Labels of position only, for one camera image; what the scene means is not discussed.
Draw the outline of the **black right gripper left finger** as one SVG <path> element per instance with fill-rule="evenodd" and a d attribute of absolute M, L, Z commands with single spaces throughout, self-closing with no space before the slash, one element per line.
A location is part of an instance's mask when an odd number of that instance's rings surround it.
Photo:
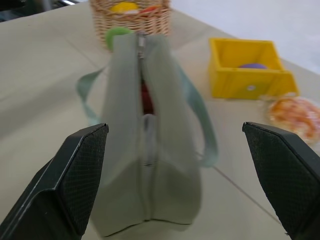
<path fill-rule="evenodd" d="M 100 184 L 109 127 L 69 135 L 3 222 L 0 240 L 81 240 Z"/>

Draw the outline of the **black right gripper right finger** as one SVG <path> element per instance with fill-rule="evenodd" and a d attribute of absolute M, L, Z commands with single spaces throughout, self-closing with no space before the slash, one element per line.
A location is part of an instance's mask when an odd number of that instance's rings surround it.
<path fill-rule="evenodd" d="M 320 156 L 297 134 L 242 126 L 259 183 L 291 240 L 320 240 Z"/>

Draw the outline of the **sage green zippered bag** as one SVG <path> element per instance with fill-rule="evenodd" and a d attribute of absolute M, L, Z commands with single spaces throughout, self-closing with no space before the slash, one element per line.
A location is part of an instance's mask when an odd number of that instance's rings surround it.
<path fill-rule="evenodd" d="M 112 40 L 102 117 L 87 102 L 101 72 L 77 83 L 90 125 L 109 127 L 91 221 L 106 240 L 142 226 L 184 231 L 201 208 L 200 168 L 218 159 L 210 116 L 164 35 L 137 32 Z M 154 114 L 143 113 L 141 81 Z"/>

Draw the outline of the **wrapped orange pastry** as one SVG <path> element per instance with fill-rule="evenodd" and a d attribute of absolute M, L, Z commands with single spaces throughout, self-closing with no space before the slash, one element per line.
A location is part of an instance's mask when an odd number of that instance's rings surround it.
<path fill-rule="evenodd" d="M 320 102 L 294 92 L 279 96 L 265 94 L 258 100 L 272 126 L 297 134 L 309 146 L 320 142 Z"/>

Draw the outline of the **yellow plastic bin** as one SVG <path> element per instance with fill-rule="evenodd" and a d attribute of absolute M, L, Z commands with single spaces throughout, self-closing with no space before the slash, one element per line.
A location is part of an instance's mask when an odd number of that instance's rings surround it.
<path fill-rule="evenodd" d="M 220 99 L 257 100 L 262 95 L 300 94 L 270 40 L 210 38 L 208 74 L 211 95 Z M 267 69 L 239 68 L 259 63 Z"/>

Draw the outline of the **purple round object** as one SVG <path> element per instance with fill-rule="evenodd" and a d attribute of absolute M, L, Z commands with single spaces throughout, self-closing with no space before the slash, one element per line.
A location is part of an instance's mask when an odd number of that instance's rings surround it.
<path fill-rule="evenodd" d="M 240 65 L 238 68 L 240 68 L 240 69 L 267 69 L 267 67 L 261 63 L 246 63 L 243 65 Z"/>

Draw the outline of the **woven wicker basket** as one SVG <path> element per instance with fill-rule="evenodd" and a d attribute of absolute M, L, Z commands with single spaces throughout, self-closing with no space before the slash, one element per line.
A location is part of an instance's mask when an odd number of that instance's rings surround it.
<path fill-rule="evenodd" d="M 171 30 L 171 0 L 88 0 L 97 39 L 105 45 L 107 31 L 121 27 L 149 35 L 169 35 Z M 136 13 L 117 13 L 110 10 L 120 2 L 138 5 Z"/>

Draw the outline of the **yellow round object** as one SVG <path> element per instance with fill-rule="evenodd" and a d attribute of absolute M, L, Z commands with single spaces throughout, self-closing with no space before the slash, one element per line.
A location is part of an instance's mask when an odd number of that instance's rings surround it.
<path fill-rule="evenodd" d="M 123 1 L 112 6 L 110 10 L 112 12 L 121 13 L 121 14 L 137 13 L 139 11 L 139 7 L 134 2 Z"/>

